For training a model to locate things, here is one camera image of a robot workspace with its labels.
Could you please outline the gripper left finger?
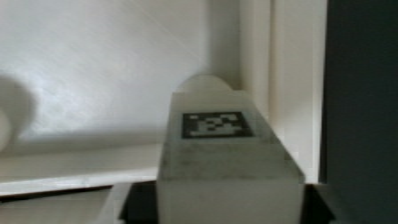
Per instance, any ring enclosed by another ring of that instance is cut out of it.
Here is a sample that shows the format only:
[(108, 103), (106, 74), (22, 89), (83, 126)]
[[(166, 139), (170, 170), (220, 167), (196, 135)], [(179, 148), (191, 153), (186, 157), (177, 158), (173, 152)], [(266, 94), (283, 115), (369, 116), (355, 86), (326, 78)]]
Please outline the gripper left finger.
[(95, 224), (157, 224), (154, 181), (113, 185)]

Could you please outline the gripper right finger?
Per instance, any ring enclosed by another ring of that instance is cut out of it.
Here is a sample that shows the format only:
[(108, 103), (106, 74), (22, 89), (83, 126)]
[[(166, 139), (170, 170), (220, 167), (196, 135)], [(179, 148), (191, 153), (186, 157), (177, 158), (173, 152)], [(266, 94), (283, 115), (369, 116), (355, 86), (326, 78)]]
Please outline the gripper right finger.
[(307, 184), (299, 224), (349, 224), (340, 198), (326, 184)]

